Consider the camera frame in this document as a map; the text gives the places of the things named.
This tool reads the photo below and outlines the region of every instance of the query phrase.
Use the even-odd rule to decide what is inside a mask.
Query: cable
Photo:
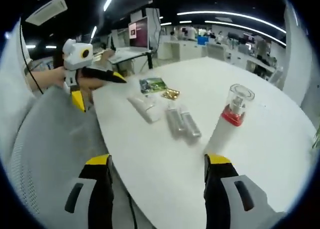
[[[160,19],[159,19],[158,10],[157,10],[156,8],[155,8],[155,12],[156,12],[156,16],[157,16],[157,18],[158,18],[158,22],[159,22],[159,25],[160,25],[160,24],[161,24],[161,21],[160,21]],[[154,24],[157,25],[156,19],[155,19],[155,14],[154,14],[154,13],[152,13],[152,17],[153,17]],[[156,30],[154,31],[154,35],[153,35],[153,37],[154,37],[154,39],[155,39],[156,41],[157,41],[157,38],[156,38],[157,28],[156,28]],[[158,37],[158,42],[157,42],[157,45],[156,45],[156,50],[155,50],[154,53],[157,53],[157,52],[158,52],[158,49],[159,49],[160,34],[161,34],[161,26],[160,26],[160,30],[159,30],[159,37]]]
[[[30,76],[31,76],[32,79],[34,80],[34,82],[35,82],[36,86],[38,87],[39,91],[41,92],[41,94],[43,94],[44,92],[41,90],[38,82],[37,82],[36,79],[34,78],[34,75],[32,75],[31,70],[30,70],[30,68],[29,68],[29,66],[28,66],[28,63],[27,63],[27,60],[26,60],[26,57],[25,57],[25,53],[24,53],[24,47],[23,47],[23,45],[22,45],[22,36],[21,36],[21,34],[22,34],[22,17],[21,17],[21,21],[20,21],[20,30],[19,30],[19,37],[20,37],[20,46],[21,46],[22,57],[23,57],[23,60],[24,60],[25,65],[26,65],[26,68],[27,68],[28,71],[29,71]]]
[[[145,61],[145,63],[142,65],[142,67],[141,67],[141,69],[140,69],[140,71],[139,71],[139,73],[141,73],[142,72],[142,70],[144,69],[144,67],[145,67],[145,65],[146,65],[146,63],[148,62],[148,59]]]
[[[127,196],[128,196],[128,199],[129,199],[130,210],[131,210],[131,213],[132,213],[134,229],[138,229],[136,214],[135,214],[134,206],[132,205],[132,198],[131,198],[131,195],[129,194],[129,192],[128,192]]]

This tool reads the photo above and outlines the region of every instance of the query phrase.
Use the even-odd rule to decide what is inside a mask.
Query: screen
[[[255,43],[255,37],[246,33],[243,33],[243,38],[248,43]]]
[[[239,40],[239,35],[235,33],[228,32],[228,38]]]
[[[109,34],[108,36],[107,36],[107,39],[106,39],[106,47],[107,48],[110,48],[111,47],[111,34]]]
[[[130,47],[149,48],[148,18],[129,24]]]

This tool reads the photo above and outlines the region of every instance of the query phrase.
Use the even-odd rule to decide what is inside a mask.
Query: blue container
[[[198,36],[198,45],[203,45],[205,46],[206,43],[209,41],[209,38],[206,36]]]

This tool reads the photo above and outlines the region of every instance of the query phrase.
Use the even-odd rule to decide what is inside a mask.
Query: gold packet
[[[167,89],[163,94],[162,97],[170,99],[170,100],[175,100],[178,98],[180,95],[180,91],[178,90],[173,90],[173,89]]]

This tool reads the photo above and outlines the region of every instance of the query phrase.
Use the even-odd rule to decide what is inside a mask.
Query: ceiling
[[[15,10],[23,9],[24,17],[27,17],[49,1],[25,0],[27,6],[18,7]],[[28,22],[22,24],[26,44],[36,45],[35,49],[30,50],[30,56],[34,60],[50,56],[54,53],[54,49],[46,49],[46,45],[58,45],[68,38],[90,35],[94,26],[98,27],[95,37],[108,34],[111,29],[126,28],[130,22],[129,13],[140,7],[159,8],[160,15],[164,17],[161,20],[162,23],[178,24],[179,21],[192,20],[192,23],[199,25],[204,24],[206,20],[217,21],[215,18],[217,15],[177,16],[177,13],[224,11],[253,16],[281,28],[284,28],[285,24],[285,4],[282,0],[153,0],[152,3],[148,3],[149,1],[151,0],[112,0],[104,12],[103,7],[106,0],[65,0],[67,11],[51,18],[44,24],[40,26]],[[283,34],[270,26],[243,17],[227,17],[231,18],[234,24],[254,28],[279,39],[283,38]],[[13,25],[13,21],[8,21],[7,24]]]

